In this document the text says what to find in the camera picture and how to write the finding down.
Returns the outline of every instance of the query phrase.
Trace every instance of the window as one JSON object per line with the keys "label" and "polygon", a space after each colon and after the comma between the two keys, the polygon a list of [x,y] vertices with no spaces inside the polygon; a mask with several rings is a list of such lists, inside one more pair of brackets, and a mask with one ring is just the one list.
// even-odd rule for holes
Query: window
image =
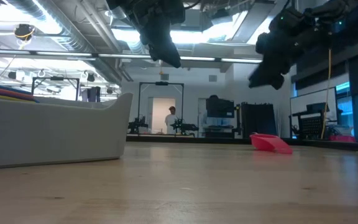
{"label": "window", "polygon": [[338,124],[353,127],[353,106],[349,82],[336,86],[336,100],[338,107]]}

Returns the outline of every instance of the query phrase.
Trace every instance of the wooden table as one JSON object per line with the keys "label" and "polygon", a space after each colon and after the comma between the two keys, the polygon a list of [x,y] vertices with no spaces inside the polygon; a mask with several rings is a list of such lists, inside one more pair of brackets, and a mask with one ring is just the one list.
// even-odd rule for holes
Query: wooden table
{"label": "wooden table", "polygon": [[121,160],[0,169],[0,223],[353,224],[358,153],[130,142]]}

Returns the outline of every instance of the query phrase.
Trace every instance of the person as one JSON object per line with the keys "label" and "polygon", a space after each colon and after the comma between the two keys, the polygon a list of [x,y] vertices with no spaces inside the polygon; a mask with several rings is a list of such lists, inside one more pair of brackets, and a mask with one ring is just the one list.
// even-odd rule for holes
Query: person
{"label": "person", "polygon": [[167,134],[175,134],[176,132],[171,126],[171,124],[174,124],[175,120],[178,119],[178,117],[176,116],[177,109],[174,106],[171,106],[169,107],[169,111],[171,112],[171,114],[165,117],[165,124],[167,125]]}
{"label": "person", "polygon": [[[210,100],[216,99],[218,100],[219,97],[217,95],[211,95],[209,97]],[[202,125],[204,128],[204,132],[206,131],[206,129],[209,126],[230,126],[230,119],[228,118],[209,118],[208,117],[208,112],[205,112],[205,114],[203,115],[203,121],[202,121]],[[223,132],[224,130],[214,130],[213,132]]]}

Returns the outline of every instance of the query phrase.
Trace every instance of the doorway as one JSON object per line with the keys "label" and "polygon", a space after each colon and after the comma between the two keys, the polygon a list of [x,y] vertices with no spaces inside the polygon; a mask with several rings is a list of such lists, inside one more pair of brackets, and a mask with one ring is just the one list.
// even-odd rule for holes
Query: doorway
{"label": "doorway", "polygon": [[174,98],[152,98],[152,100],[149,100],[149,108],[152,108],[152,120],[150,122],[150,124],[152,124],[152,134],[167,133],[165,117],[170,114],[169,107],[175,105],[176,100]]}

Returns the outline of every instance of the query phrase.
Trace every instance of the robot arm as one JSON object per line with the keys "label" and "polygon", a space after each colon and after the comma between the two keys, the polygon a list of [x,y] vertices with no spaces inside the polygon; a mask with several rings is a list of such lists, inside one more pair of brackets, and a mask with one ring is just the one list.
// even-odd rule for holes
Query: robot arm
{"label": "robot arm", "polygon": [[249,87],[272,85],[280,89],[282,75],[313,47],[330,45],[333,24],[357,6],[358,0],[331,0],[304,13],[293,7],[284,9],[270,23],[270,33],[258,38],[256,51],[264,55],[264,60],[249,77]]}
{"label": "robot arm", "polygon": [[149,46],[153,60],[163,60],[179,68],[180,56],[170,36],[170,26],[185,21],[181,0],[107,0],[114,17],[127,17]]}

